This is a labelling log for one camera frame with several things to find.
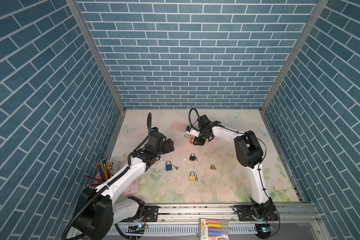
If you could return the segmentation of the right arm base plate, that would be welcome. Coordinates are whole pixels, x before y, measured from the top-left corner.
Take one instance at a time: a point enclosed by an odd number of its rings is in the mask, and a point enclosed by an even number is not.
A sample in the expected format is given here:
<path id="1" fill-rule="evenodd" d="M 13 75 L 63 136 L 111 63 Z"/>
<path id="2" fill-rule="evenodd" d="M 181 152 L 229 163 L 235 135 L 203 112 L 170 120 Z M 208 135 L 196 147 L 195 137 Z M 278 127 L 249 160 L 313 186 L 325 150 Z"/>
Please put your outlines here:
<path id="1" fill-rule="evenodd" d="M 261 222 L 261 221 L 278 221 L 279 214 L 273 205 L 251 206 L 251 205 L 235 205 L 234 212 L 238 215 L 240 222 Z"/>

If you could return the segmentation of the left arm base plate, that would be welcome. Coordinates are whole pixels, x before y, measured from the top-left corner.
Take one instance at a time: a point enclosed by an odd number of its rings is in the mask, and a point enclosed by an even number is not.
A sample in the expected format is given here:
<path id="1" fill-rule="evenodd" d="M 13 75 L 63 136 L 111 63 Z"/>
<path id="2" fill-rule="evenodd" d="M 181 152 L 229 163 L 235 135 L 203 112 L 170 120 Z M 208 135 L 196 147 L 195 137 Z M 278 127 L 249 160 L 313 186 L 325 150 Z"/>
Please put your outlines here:
<path id="1" fill-rule="evenodd" d="M 122 223 L 145 223 L 145 222 L 157 222 L 159 216 L 159 206 L 144 206 L 144 209 L 139 209 L 138 213 L 131 217 L 122 220 Z"/>

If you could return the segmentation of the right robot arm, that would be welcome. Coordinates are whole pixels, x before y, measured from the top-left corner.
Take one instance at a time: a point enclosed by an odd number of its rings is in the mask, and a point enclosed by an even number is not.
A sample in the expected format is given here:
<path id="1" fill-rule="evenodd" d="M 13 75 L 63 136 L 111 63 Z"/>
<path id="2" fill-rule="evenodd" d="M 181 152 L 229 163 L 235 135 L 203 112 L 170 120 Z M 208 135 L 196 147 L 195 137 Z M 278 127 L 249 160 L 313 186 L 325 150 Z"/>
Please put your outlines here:
<path id="1" fill-rule="evenodd" d="M 240 132 L 224 126 L 219 121 L 210 121 L 206 115 L 199 115 L 197 109 L 189 111 L 189 125 L 187 135 L 192 136 L 190 143 L 203 146 L 215 137 L 233 144 L 238 162 L 245 167 L 252 190 L 251 211 L 253 217 L 260 221 L 276 211 L 275 204 L 267 192 L 262 169 L 262 162 L 266 156 L 260 140 L 253 131 Z"/>

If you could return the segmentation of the blue padlock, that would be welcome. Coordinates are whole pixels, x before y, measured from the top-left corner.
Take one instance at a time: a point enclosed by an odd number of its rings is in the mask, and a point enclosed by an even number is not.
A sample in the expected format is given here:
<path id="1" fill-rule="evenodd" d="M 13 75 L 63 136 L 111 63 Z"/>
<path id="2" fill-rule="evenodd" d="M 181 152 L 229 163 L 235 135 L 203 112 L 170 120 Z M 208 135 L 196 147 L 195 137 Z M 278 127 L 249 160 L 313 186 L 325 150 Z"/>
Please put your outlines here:
<path id="1" fill-rule="evenodd" d="M 166 172 L 172 171 L 173 170 L 173 165 L 171 161 L 166 161 Z"/>

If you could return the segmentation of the large brass padlock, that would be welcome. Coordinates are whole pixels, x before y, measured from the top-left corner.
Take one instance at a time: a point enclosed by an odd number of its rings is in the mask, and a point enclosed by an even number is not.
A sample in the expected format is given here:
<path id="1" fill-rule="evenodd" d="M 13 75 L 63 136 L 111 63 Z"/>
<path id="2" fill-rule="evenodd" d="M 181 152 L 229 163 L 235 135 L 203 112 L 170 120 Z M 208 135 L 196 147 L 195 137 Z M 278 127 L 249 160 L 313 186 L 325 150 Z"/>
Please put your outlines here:
<path id="1" fill-rule="evenodd" d="M 191 181 L 191 182 L 198 181 L 198 175 L 195 172 L 190 172 L 189 181 Z"/>

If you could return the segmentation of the black padlock with key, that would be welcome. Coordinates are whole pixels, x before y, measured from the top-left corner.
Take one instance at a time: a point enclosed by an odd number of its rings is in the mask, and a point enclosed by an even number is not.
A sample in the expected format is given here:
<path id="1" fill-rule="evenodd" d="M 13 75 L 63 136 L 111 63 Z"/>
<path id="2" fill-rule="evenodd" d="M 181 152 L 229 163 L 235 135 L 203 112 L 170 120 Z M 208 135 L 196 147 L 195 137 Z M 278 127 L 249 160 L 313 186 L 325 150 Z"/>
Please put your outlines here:
<path id="1" fill-rule="evenodd" d="M 189 157 L 190 161 L 198 161 L 198 158 L 196 157 L 196 155 L 194 153 L 191 153 L 190 157 Z"/>

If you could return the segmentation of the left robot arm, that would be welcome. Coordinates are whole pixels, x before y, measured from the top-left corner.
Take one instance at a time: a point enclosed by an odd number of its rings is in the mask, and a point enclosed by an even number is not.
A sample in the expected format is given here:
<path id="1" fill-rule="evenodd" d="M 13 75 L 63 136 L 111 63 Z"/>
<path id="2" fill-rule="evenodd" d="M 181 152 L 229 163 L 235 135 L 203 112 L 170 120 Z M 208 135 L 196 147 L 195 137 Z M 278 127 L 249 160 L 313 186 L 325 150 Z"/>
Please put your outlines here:
<path id="1" fill-rule="evenodd" d="M 135 197 L 117 203 L 117 199 L 139 176 L 156 163 L 161 155 L 174 151 L 174 143 L 157 127 L 152 126 L 152 114 L 147 117 L 146 138 L 128 155 L 127 164 L 109 180 L 96 188 L 85 188 L 78 199 L 74 215 L 64 229 L 61 238 L 68 239 L 71 228 L 81 232 L 76 240 L 88 237 L 103 239 L 111 227 L 125 219 L 139 220 L 143 216 L 145 202 Z"/>

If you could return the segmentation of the red padlock with key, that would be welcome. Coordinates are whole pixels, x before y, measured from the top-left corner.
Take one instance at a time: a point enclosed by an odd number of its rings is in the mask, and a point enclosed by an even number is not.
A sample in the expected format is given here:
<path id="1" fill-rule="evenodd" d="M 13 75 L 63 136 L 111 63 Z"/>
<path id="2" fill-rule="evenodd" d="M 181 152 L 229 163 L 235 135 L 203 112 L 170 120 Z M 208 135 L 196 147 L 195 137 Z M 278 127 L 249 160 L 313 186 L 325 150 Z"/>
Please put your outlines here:
<path id="1" fill-rule="evenodd" d="M 184 137 L 190 140 L 190 144 L 197 145 L 197 143 L 195 142 L 195 136 L 185 134 Z"/>

